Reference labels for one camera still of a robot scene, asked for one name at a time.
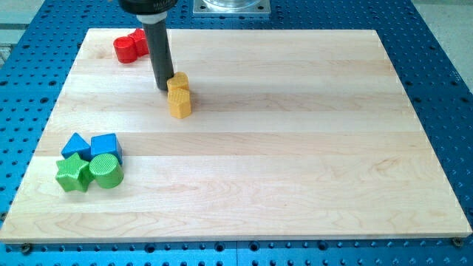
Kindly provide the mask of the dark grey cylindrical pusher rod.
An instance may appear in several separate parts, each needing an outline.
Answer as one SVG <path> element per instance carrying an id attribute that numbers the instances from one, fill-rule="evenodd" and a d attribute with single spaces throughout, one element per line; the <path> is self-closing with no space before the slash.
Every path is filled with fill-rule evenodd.
<path id="1" fill-rule="evenodd" d="M 137 15 L 142 23 L 157 88 L 168 90 L 167 81 L 174 77 L 174 67 L 166 27 L 167 12 Z"/>

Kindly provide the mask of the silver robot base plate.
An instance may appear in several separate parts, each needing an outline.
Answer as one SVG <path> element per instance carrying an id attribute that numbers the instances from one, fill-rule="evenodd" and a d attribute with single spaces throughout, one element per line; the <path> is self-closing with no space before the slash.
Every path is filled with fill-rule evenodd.
<path id="1" fill-rule="evenodd" d="M 270 0 L 193 0 L 196 16 L 269 15 Z"/>

